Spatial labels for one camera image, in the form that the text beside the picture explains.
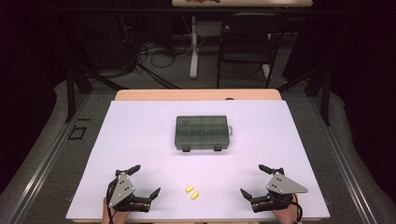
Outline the black folding chair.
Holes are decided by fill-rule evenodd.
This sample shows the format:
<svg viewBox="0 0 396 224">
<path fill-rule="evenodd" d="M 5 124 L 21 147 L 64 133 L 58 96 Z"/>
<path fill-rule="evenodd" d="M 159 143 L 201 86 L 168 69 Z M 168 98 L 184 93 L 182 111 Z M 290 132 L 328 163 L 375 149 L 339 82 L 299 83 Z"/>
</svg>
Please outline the black folding chair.
<svg viewBox="0 0 396 224">
<path fill-rule="evenodd" d="M 257 64 L 269 67 L 265 87 L 273 76 L 280 37 L 288 28 L 287 19 L 275 13 L 237 12 L 220 26 L 217 61 L 217 88 L 223 63 Z"/>
</svg>

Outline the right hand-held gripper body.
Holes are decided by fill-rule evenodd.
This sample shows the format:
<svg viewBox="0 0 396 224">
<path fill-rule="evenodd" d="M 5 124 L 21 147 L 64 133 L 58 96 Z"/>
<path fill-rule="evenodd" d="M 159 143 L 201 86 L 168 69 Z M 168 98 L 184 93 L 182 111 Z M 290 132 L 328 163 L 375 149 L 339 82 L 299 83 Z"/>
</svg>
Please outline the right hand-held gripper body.
<svg viewBox="0 0 396 224">
<path fill-rule="evenodd" d="M 262 211 L 282 210 L 287 208 L 297 193 L 307 193 L 308 189 L 284 175 L 284 169 L 274 169 L 272 178 L 265 185 L 268 193 L 250 201 L 255 213 Z"/>
</svg>

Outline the black metal stand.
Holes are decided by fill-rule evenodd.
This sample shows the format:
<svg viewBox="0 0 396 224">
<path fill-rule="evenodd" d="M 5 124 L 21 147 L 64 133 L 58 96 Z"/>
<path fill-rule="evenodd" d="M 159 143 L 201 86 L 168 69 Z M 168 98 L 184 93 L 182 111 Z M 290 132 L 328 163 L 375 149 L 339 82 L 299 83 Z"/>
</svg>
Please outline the black metal stand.
<svg viewBox="0 0 396 224">
<path fill-rule="evenodd" d="M 330 71 L 324 67 L 316 67 L 308 72 L 289 80 L 286 84 L 277 88 L 279 92 L 286 91 L 291 87 L 297 85 L 304 79 L 309 79 L 307 86 L 304 89 L 304 94 L 307 97 L 314 97 L 321 91 L 320 100 L 320 115 L 326 125 L 330 126 L 329 120 L 329 102 L 331 91 L 331 74 Z"/>
<path fill-rule="evenodd" d="M 125 90 L 125 87 L 122 87 L 121 85 L 116 84 L 115 82 L 99 75 L 97 72 L 89 69 L 86 66 L 78 65 L 77 67 L 71 67 L 66 76 L 68 109 L 66 122 L 69 122 L 75 116 L 77 111 L 75 87 L 78 87 L 78 89 L 83 94 L 90 94 L 92 92 L 93 87 L 92 84 L 89 82 L 90 77 L 107 85 L 115 91 Z"/>
</svg>

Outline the white table mat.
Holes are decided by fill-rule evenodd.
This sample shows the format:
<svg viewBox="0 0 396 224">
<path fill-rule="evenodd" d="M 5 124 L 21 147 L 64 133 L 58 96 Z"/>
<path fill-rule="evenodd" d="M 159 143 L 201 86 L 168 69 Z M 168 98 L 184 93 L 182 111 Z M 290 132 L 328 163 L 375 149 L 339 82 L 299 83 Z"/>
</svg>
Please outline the white table mat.
<svg viewBox="0 0 396 224">
<path fill-rule="evenodd" d="M 180 115 L 224 115 L 233 133 L 228 149 L 181 152 L 174 144 Z M 93 146 L 78 190 L 67 212 L 76 222 L 98 220 L 102 201 L 116 170 L 141 165 L 132 175 L 136 195 L 147 197 L 161 188 L 147 213 L 133 213 L 136 222 L 259 221 L 270 212 L 255 213 L 241 194 L 265 194 L 270 176 L 264 164 L 283 168 L 288 178 L 308 189 L 299 203 L 304 218 L 329 217 L 318 181 L 286 102 L 114 101 Z M 186 187 L 193 190 L 186 192 Z M 199 192 L 197 199 L 191 195 Z"/>
</svg>

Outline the grey plastic compartment box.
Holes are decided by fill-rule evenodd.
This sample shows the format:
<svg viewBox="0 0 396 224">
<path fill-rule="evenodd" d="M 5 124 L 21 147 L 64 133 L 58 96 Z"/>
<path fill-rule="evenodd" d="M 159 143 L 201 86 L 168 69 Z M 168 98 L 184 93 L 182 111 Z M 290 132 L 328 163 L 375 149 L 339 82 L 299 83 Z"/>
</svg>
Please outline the grey plastic compartment box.
<svg viewBox="0 0 396 224">
<path fill-rule="evenodd" d="M 230 131 L 226 116 L 177 116 L 175 133 L 177 150 L 222 151 L 229 145 Z"/>
</svg>

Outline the person's left hand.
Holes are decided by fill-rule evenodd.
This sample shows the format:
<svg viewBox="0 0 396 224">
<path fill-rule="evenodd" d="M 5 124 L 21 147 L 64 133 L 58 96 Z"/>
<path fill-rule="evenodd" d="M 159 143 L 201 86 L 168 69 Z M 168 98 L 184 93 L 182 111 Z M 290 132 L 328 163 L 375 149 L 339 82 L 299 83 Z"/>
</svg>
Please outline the person's left hand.
<svg viewBox="0 0 396 224">
<path fill-rule="evenodd" d="M 109 208 L 106 198 L 103 199 L 102 224 L 125 224 L 129 215 L 129 212 L 119 212 Z"/>
</svg>

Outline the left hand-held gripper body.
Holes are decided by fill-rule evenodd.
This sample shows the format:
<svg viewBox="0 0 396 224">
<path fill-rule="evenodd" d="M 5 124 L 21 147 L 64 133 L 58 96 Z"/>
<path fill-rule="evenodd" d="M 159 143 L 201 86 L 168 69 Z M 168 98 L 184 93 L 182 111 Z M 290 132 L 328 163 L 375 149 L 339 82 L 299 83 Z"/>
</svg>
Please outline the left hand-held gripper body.
<svg viewBox="0 0 396 224">
<path fill-rule="evenodd" d="M 150 209 L 149 198 L 135 197 L 134 191 L 130 175 L 116 176 L 107 189 L 107 206 L 119 212 L 147 213 Z"/>
</svg>

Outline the grey box under desk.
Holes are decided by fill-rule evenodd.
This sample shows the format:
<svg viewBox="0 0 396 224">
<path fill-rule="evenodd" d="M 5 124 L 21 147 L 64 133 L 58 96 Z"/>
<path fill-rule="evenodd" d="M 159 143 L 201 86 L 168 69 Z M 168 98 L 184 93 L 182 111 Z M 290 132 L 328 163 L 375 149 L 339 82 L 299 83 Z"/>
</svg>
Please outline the grey box under desk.
<svg viewBox="0 0 396 224">
<path fill-rule="evenodd" d="M 201 36 L 220 36 L 220 21 L 198 21 L 196 32 Z"/>
</svg>

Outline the dark curtain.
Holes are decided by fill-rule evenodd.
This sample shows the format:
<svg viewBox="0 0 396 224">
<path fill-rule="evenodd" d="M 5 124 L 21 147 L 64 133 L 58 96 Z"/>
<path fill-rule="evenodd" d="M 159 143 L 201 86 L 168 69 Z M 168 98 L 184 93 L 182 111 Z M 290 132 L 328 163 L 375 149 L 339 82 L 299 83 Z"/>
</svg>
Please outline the dark curtain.
<svg viewBox="0 0 396 224">
<path fill-rule="evenodd" d="M 312 0 L 283 76 L 296 78 L 337 54 L 331 91 L 345 104 L 353 144 L 375 182 L 396 202 L 396 0 Z"/>
<path fill-rule="evenodd" d="M 0 0 L 0 193 L 55 106 L 64 65 L 35 0 Z"/>
</svg>

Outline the person's right hand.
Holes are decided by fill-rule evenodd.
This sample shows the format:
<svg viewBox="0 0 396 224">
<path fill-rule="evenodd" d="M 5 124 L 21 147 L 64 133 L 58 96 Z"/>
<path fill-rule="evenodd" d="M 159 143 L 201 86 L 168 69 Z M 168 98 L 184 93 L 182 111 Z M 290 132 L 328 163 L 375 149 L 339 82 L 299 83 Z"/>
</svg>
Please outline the person's right hand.
<svg viewBox="0 0 396 224">
<path fill-rule="evenodd" d="M 273 210 L 273 214 L 276 216 L 280 224 L 297 224 L 299 215 L 299 208 L 297 207 L 298 197 L 296 194 L 293 195 L 292 203 L 285 209 Z"/>
</svg>

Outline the white-legged wooden desk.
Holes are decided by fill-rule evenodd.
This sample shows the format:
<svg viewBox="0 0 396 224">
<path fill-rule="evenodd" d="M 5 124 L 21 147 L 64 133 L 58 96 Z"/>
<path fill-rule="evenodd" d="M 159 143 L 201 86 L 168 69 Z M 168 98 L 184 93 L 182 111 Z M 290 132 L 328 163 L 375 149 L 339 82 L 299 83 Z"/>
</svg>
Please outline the white-legged wooden desk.
<svg viewBox="0 0 396 224">
<path fill-rule="evenodd" d="M 311 7 L 313 0 L 171 0 L 173 7 Z M 191 17 L 190 78 L 198 76 L 197 20 Z"/>
</svg>

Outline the aluminium floor rail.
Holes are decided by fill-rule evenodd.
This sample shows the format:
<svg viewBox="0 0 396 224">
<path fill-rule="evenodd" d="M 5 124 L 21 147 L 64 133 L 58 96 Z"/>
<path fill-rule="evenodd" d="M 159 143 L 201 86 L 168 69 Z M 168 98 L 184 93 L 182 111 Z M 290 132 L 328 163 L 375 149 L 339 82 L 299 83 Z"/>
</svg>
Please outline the aluminium floor rail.
<svg viewBox="0 0 396 224">
<path fill-rule="evenodd" d="M 356 177 L 354 176 L 348 162 L 347 158 L 341 149 L 332 127 L 329 126 L 321 116 L 320 112 L 320 102 L 316 97 L 309 97 L 309 103 L 314 108 L 315 115 L 318 118 L 318 122 L 325 132 L 326 138 L 330 141 L 331 152 L 335 163 L 337 164 L 338 170 L 345 182 L 347 191 L 351 197 L 352 202 L 360 215 L 363 224 L 377 224 L 377 220 L 373 214 L 371 207 L 363 195 L 361 186 L 358 184 Z"/>
<path fill-rule="evenodd" d="M 42 189 L 54 163 L 59 157 L 62 145 L 66 141 L 67 135 L 71 133 L 73 125 L 77 121 L 77 116 L 81 113 L 89 99 L 89 94 L 82 94 L 77 100 L 75 115 L 68 122 L 62 122 L 60 129 L 55 132 L 56 138 L 50 142 L 49 149 L 41 157 L 41 161 L 35 168 L 35 172 L 24 186 L 18 200 L 14 203 L 14 207 L 7 217 L 5 224 L 21 224 L 23 222 L 36 196 Z"/>
</svg>

